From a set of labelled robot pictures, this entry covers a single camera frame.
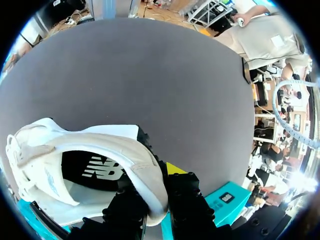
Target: cable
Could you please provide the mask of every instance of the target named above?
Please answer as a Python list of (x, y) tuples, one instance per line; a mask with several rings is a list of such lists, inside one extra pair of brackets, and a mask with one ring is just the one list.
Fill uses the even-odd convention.
[(79, 12), (74, 12), (74, 13), (72, 13), (71, 16), (70, 16), (70, 18), (72, 19), (72, 16), (75, 15), (75, 14), (79, 14), (79, 15), (80, 15), (80, 19), (82, 18), (81, 13), (79, 13)]
[(89, 14), (92, 15), (93, 18), (95, 18), (94, 4), (92, 3), (92, 1), (91, 1), (91, 7), (92, 7), (92, 14), (91, 14), (91, 12), (89, 11), (89, 7), (88, 7), (88, 12), (89, 12)]
[(268, 114), (273, 115), (271, 112), (269, 112), (268, 110), (264, 109), (262, 106), (260, 106), (259, 104), (257, 104), (258, 108), (261, 108), (263, 111), (266, 111)]
[(293, 57), (293, 56), (299, 56), (301, 54), (291, 54), (291, 55), (285, 55), (285, 56), (280, 56), (280, 57), (273, 57), (273, 58), (263, 58), (263, 57), (260, 57), (260, 58), (255, 58), (255, 59), (251, 59), (249, 61), (247, 61), (247, 63), (250, 63), (254, 60), (276, 60), (276, 59), (284, 59), (284, 58), (288, 58), (288, 57)]
[(144, 6), (144, 11), (143, 11), (143, 18), (146, 16), (146, 10), (147, 10), (147, 5), (148, 5), (149, 0), (145, 0), (145, 6)]
[(288, 123), (286, 123), (281, 118), (279, 112), (277, 111), (277, 107), (276, 107), (277, 92), (282, 86), (289, 85), (289, 84), (302, 84), (302, 85), (306, 85), (308, 87), (313, 87), (313, 88), (318, 87), (318, 85), (314, 82), (307, 82), (307, 81), (303, 81), (303, 80), (285, 80), (285, 81), (280, 82), (275, 87), (273, 95), (272, 95), (272, 108), (274, 111), (275, 118), (282, 125), (282, 127), (295, 139), (304, 143), (305, 145), (309, 146), (312, 149), (320, 149), (320, 141), (311, 140), (310, 138), (303, 136), (300, 132), (294, 130)]
[(272, 126), (267, 126), (265, 128), (257, 127), (256, 129), (254, 129), (254, 131), (256, 131), (256, 130), (267, 130), (267, 129), (274, 129), (274, 127), (272, 127)]
[(309, 195), (309, 194), (312, 194), (312, 192), (310, 192), (310, 191), (301, 192), (301, 193), (299, 193), (298, 195), (292, 197), (291, 200), (290, 200), (290, 202), (288, 202), (288, 203), (291, 203), (292, 201), (294, 201), (294, 200), (296, 200), (296, 199), (298, 199), (298, 198), (300, 198), (300, 197), (303, 197), (303, 196), (305, 196), (305, 195)]
[(184, 21), (184, 20), (177, 20), (177, 19), (174, 19), (172, 18), (169, 14), (166, 14), (164, 12), (159, 12), (159, 11), (156, 11), (155, 9), (150, 9), (151, 12), (154, 12), (154, 14), (152, 14), (152, 16), (159, 16), (161, 17), (163, 20), (160, 20), (160, 19), (157, 19), (157, 20), (160, 20), (160, 21), (164, 21), (164, 22), (178, 22), (178, 23), (181, 23), (181, 24), (189, 24), (189, 25), (193, 25), (191, 22), (187, 22), (187, 21)]
[(19, 33), (19, 35), (31, 46), (31, 48), (34, 48), (34, 47), (35, 47), (33, 44), (31, 44), (31, 42), (29, 42), (29, 41), (21, 34), (21, 32)]

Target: teal box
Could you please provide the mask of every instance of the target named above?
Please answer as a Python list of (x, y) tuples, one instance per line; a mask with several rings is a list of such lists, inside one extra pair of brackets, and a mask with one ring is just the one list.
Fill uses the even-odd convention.
[[(241, 210), (246, 205), (251, 192), (241, 186), (228, 182), (218, 190), (205, 197), (209, 207), (214, 209), (214, 223), (217, 227), (232, 225)], [(164, 240), (173, 240), (170, 214), (168, 213), (161, 222)]]
[[(17, 203), (17, 208), (21, 214), (25, 217), (28, 224), (38, 233), (42, 239), (45, 240), (57, 240), (54, 236), (36, 217), (30, 207), (30, 202), (24, 201), (23, 199), (19, 200)], [(70, 232), (68, 226), (62, 227), (67, 232)]]

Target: bright light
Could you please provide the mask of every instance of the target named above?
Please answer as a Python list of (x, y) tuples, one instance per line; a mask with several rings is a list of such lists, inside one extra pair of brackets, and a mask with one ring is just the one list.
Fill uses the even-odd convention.
[(297, 190), (305, 190), (308, 192), (315, 192), (318, 186), (318, 182), (313, 178), (305, 177), (301, 172), (294, 172), (290, 179), (290, 186)]
[(291, 195), (286, 196), (285, 199), (283, 200), (286, 204), (291, 201)]

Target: new balance logo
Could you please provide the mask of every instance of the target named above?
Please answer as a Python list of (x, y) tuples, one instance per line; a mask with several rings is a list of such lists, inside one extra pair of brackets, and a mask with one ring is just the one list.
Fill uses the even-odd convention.
[(82, 174), (83, 177), (91, 178), (93, 175), (96, 175), (97, 179), (113, 181), (121, 177), (123, 167), (115, 161), (107, 158), (107, 160), (103, 162), (102, 158), (98, 156), (93, 156), (91, 159)]

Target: yellow tag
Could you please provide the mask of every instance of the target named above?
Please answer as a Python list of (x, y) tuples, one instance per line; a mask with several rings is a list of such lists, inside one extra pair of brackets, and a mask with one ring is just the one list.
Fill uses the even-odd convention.
[(186, 171), (183, 171), (182, 169), (176, 167), (175, 165), (172, 165), (171, 163), (166, 163), (166, 169), (168, 171), (168, 175), (170, 174), (186, 174)]
[(211, 37), (211, 34), (210, 34), (205, 28), (200, 29), (199, 32), (202, 33), (202, 34), (204, 34), (204, 35), (206, 35), (206, 36), (208, 36), (208, 37)]

